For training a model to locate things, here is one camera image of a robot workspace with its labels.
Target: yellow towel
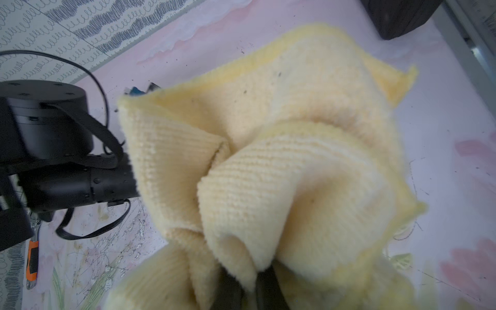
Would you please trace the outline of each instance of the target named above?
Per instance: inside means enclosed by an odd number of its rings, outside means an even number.
[[[391,110],[412,86],[323,24],[171,89],[120,99],[138,189],[170,244],[106,309],[207,310],[220,265],[248,292],[274,260],[298,309],[416,309],[381,256],[422,210]]]

